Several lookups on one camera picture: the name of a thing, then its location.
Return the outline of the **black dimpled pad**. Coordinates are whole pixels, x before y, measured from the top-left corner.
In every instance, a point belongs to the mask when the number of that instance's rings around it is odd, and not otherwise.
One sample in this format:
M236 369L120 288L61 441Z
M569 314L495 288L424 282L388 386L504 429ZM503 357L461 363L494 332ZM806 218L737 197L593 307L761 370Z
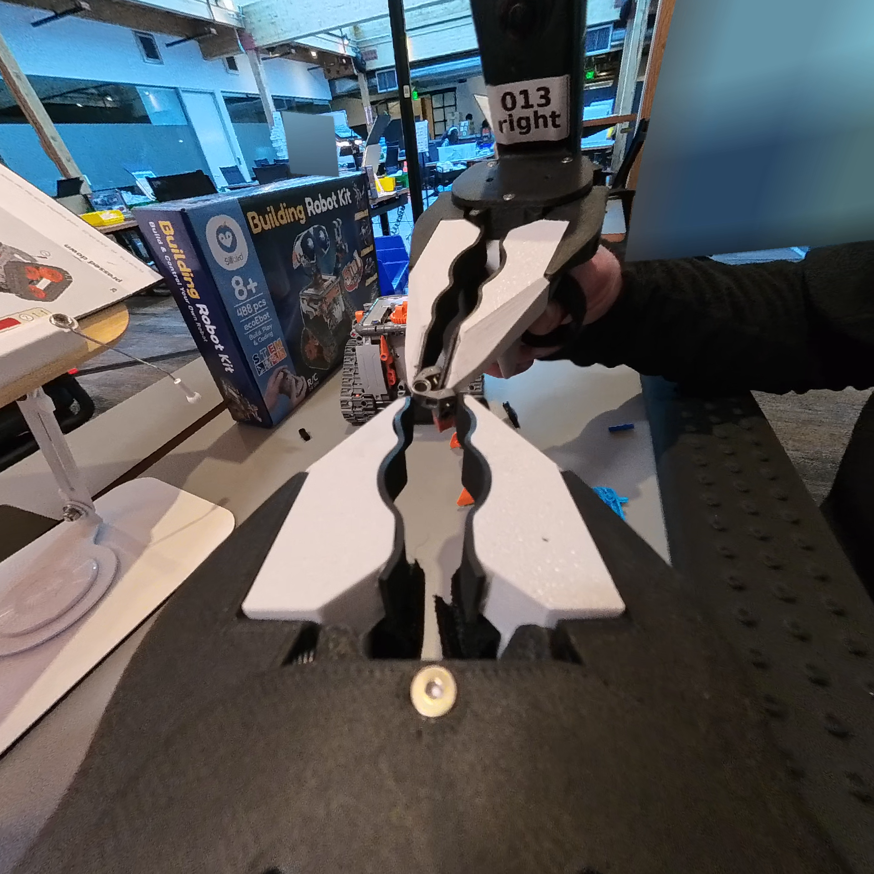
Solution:
M640 381L672 563L751 672L808 809L872 872L872 601L750 393Z

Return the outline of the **white book stand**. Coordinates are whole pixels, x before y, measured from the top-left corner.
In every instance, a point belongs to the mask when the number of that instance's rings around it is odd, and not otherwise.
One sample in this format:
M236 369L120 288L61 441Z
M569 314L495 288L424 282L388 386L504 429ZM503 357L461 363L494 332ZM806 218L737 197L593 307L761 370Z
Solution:
M105 345L69 315L2 316L2 401L16 401L59 490L61 521L1 564L6 752L234 531L234 515L143 477L94 500L42 389Z

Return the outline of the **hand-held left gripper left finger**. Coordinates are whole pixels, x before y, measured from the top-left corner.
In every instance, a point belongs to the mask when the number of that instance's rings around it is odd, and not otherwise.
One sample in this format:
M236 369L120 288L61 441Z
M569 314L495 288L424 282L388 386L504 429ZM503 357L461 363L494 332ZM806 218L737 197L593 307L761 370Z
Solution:
M348 628L375 656L419 656L424 573L407 560L396 499L407 485L410 398L391 402L306 470L243 614Z

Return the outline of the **blue storage bin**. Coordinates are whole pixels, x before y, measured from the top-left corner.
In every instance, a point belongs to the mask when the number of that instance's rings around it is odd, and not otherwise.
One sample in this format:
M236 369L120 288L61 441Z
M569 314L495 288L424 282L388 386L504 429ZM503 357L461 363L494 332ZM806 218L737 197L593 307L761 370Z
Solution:
M382 296L403 294L408 283L409 252L399 235L374 239L377 274Z

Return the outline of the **black pole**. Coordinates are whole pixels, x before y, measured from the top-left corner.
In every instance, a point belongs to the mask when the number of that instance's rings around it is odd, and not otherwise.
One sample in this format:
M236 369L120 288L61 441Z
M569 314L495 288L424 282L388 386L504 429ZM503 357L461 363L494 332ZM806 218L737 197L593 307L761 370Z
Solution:
M394 67L397 75L399 109L404 136L409 181L409 201L413 228L418 228L424 212L422 197L421 161L418 152L416 120L412 104L412 82L407 42L407 24L402 1L388 1Z

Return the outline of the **person's right forearm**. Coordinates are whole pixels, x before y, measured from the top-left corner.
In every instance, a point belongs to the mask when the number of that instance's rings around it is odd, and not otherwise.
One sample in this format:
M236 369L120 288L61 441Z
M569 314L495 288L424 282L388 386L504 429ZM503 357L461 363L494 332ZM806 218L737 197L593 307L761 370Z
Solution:
M872 242L800 261L618 261L620 296L580 330L575 365L628 366L724 394L872 388Z

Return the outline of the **instruction booklet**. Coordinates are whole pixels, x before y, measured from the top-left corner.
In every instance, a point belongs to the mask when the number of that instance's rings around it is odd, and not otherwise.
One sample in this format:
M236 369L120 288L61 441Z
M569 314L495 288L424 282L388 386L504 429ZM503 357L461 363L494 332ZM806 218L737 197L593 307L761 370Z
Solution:
M1 385L32 377L83 338L70 330L159 275L43 191L1 168Z

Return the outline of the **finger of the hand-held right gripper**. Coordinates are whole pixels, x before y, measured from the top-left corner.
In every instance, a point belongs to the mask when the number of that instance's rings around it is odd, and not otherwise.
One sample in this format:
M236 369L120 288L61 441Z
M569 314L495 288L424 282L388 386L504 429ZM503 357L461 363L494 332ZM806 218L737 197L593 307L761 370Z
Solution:
M545 310L550 282L545 272L568 226L538 220L511 230L503 240L503 266L486 279L475 307L456 329L437 395L452 397L487 366L514 354L522 334Z
M408 385L431 366L443 370L456 329L475 307L488 278L481 227L467 219L439 221L411 270L406 333Z

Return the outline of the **grey orange toy arm assembly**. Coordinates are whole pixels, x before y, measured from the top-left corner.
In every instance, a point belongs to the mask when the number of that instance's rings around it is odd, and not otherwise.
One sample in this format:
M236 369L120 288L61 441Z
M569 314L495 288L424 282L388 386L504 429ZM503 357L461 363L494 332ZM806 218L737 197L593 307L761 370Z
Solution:
M432 424L437 432L455 432L455 414L461 394L443 385L442 369L431 366L411 382L415 425Z

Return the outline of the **dark desk mat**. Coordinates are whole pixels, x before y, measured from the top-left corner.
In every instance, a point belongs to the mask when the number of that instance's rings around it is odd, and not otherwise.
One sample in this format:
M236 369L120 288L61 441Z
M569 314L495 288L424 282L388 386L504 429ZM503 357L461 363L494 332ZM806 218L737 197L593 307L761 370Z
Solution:
M1 511L1 553L0 561L5 561L55 527L59 521L38 513L2 504Z

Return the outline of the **tracked toy robot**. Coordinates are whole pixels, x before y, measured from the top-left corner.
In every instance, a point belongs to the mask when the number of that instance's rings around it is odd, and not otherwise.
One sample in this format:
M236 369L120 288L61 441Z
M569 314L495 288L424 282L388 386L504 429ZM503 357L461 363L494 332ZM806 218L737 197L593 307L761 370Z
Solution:
M344 348L340 407L363 425L396 399L410 395L405 360L407 295L380 296L356 312Z

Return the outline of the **blue robot kit box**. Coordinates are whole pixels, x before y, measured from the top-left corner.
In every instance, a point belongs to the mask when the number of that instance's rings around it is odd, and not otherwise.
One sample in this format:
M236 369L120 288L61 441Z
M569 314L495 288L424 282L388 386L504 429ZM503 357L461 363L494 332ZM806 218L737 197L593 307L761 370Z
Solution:
M342 365L380 296L370 206L356 172L135 210L235 421L274 427Z

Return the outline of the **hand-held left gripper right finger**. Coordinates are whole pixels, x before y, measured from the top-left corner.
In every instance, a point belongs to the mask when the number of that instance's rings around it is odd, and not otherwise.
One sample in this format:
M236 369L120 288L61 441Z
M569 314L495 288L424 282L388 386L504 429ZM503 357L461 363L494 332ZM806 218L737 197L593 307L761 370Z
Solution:
M462 484L473 500L449 600L444 657L498 657L522 627L621 616L626 605L575 502L588 488L489 409L461 400Z

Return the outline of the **person's right hand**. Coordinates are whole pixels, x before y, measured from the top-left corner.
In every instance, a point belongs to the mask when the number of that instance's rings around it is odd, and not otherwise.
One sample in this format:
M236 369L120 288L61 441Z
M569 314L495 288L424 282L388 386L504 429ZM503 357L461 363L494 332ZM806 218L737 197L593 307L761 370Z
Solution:
M537 361L563 361L573 357L578 322L591 325L617 302L622 287L620 262L605 246L594 257L571 268L556 287L544 311L523 332L519 340L496 361L484 368L487 376L510 378L530 369Z

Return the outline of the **person's leg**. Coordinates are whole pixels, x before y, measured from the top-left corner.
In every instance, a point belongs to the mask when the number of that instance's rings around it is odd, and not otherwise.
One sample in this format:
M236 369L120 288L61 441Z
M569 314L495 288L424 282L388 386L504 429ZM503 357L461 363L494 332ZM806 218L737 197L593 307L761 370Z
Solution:
M854 544L872 544L873 396L859 413L832 487L822 504L826 519Z

